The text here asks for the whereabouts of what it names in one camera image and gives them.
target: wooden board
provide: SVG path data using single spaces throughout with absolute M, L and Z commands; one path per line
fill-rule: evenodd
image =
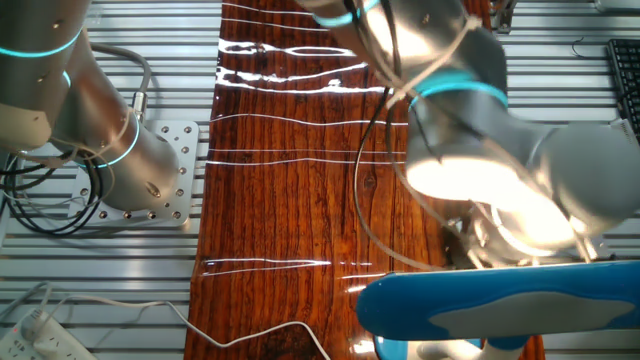
M 375 359 L 358 292 L 415 271 L 369 241 L 352 201 L 353 160 L 382 87 L 291 0 L 223 5 L 191 321 L 228 342 L 302 321 L 333 359 Z M 406 107 L 393 127 L 406 147 Z M 367 221 L 395 251 L 445 264 L 443 233 L 396 179 L 383 126 L 358 177 Z M 401 161 L 404 155 L 398 155 Z M 465 204 L 433 201 L 449 217 Z M 300 326 L 229 349 L 189 332 L 185 359 L 320 358 Z

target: teal light ring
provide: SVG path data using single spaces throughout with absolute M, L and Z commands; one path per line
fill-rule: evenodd
M 61 47 L 51 50 L 51 51 L 45 51 L 45 52 L 23 52 L 23 51 L 15 51 L 15 50 L 9 50 L 9 49 L 5 49 L 5 48 L 1 48 L 0 47 L 0 54 L 2 55 L 7 55 L 7 56 L 13 56 L 13 57 L 20 57 L 20 58 L 28 58 L 28 59 L 33 59 L 33 58 L 41 58 L 41 57 L 47 57 L 47 56 L 51 56 L 51 55 L 55 55 L 61 51 L 66 50 L 69 46 L 73 45 L 73 43 L 76 42 L 76 40 L 78 40 L 78 37 L 80 36 L 80 33 L 82 32 L 82 29 L 80 29 L 80 31 L 76 34 L 76 36 L 73 37 L 73 39 L 71 39 L 71 41 L 69 41 L 68 43 L 62 45 Z
M 369 3 L 364 7 L 364 12 L 366 13 L 367 11 L 371 10 L 374 6 L 378 5 L 379 2 L 380 0 L 369 1 Z M 356 14 L 358 15 L 358 18 L 362 16 L 362 14 L 360 14 L 360 9 L 357 10 Z M 353 22 L 353 14 L 347 13 L 335 18 L 324 18 L 313 15 L 313 19 L 323 27 L 336 28 L 351 24 Z
M 426 90 L 422 91 L 420 95 L 426 98 L 447 91 L 481 91 L 492 95 L 496 99 L 500 100 L 505 108 L 509 107 L 509 98 L 502 90 L 496 88 L 495 86 L 491 86 L 489 84 L 478 81 L 443 83 L 427 88 Z M 411 102 L 411 107 L 413 107 L 417 101 L 417 98 L 413 99 L 413 101 Z
M 133 148 L 136 146 L 136 143 L 138 142 L 138 138 L 140 137 L 140 124 L 138 123 L 137 120 L 134 120 L 134 122 L 136 123 L 136 137 L 133 139 L 133 142 L 131 143 L 131 146 L 129 146 L 127 151 L 125 151 L 117 159 L 115 159 L 113 161 L 110 161 L 107 164 L 98 165 L 97 166 L 98 169 L 103 169 L 103 168 L 106 168 L 107 166 L 113 166 L 113 165 L 117 164 L 120 160 L 124 159 L 127 155 L 129 155 L 129 153 L 133 150 Z

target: keyboard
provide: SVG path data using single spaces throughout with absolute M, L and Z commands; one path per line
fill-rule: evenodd
M 610 40 L 607 50 L 611 55 L 620 117 L 629 120 L 640 140 L 640 40 Z

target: power strip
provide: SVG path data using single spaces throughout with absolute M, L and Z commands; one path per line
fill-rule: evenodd
M 26 340 L 23 334 L 49 316 L 45 312 L 38 316 L 38 313 L 37 309 L 30 311 L 0 340 L 0 360 L 97 360 L 54 318 L 42 328 L 35 341 Z

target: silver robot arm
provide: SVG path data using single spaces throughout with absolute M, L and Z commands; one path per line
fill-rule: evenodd
M 380 1 L 364 1 L 364 11 L 351 1 L 297 1 L 396 88 L 438 61 L 469 21 L 459 0 L 390 1 L 401 61 L 398 84 L 388 75 L 392 36 Z M 368 33 L 359 34 L 354 20 Z M 425 195 L 491 205 L 475 230 L 515 247 L 508 257 L 516 263 L 575 246 L 640 208 L 635 139 L 611 126 L 559 128 L 515 118 L 507 109 L 506 74 L 500 43 L 491 32 L 475 29 L 413 88 L 428 101 L 416 101 L 410 113 L 410 184 Z
M 104 188 L 112 185 L 107 164 L 117 184 L 104 202 L 123 211 L 153 208 L 172 195 L 177 156 L 100 70 L 83 30 L 89 4 L 0 1 L 0 147 L 31 150 L 53 136 L 102 152 Z M 75 147 L 52 143 L 62 151 Z

